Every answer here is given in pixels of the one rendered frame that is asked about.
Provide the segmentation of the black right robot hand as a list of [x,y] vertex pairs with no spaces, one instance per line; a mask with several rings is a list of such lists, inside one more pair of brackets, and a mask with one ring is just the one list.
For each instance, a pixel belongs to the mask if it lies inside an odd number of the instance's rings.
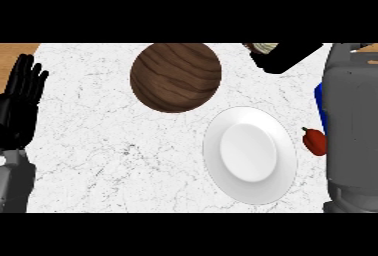
[[249,56],[265,73],[282,74],[320,47],[321,43],[277,43],[267,55],[249,52]]

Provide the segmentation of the brown wooden bowl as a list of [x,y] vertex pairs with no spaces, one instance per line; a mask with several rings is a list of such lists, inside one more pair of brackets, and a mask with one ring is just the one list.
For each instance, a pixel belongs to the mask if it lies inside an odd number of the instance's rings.
[[130,86],[153,110],[180,113],[212,97],[221,81],[221,64],[203,43],[153,43],[130,69]]

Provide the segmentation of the blue object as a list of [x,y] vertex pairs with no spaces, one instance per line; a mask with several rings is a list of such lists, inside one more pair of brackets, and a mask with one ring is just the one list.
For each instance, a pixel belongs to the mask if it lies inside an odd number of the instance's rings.
[[314,88],[314,100],[316,100],[316,105],[317,105],[323,133],[326,135],[327,134],[327,117],[326,117],[326,113],[324,113],[323,107],[321,107],[321,83],[319,83],[319,85]]

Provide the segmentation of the white plate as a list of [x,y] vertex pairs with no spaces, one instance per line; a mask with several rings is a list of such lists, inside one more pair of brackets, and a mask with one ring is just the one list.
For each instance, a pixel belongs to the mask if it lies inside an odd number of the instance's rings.
[[289,134],[273,116],[252,107],[231,107],[206,128],[202,155],[221,191],[237,201],[262,205],[288,192],[296,174]]

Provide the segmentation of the cupcake with pale frosting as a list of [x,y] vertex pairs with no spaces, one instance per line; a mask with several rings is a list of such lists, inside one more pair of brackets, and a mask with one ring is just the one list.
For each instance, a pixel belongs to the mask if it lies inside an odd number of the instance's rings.
[[243,43],[252,54],[267,55],[277,47],[277,43]]

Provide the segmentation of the red bell pepper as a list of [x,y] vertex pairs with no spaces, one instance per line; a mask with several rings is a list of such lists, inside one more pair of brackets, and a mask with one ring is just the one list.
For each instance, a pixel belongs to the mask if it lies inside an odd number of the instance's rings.
[[326,154],[326,136],[316,129],[302,127],[302,131],[302,143],[305,148],[316,156],[323,156]]

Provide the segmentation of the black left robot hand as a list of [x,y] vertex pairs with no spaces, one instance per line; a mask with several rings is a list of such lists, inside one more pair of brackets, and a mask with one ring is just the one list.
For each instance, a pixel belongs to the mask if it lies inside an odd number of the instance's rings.
[[14,62],[4,92],[0,93],[0,150],[23,149],[34,138],[38,103],[48,72],[20,54]]

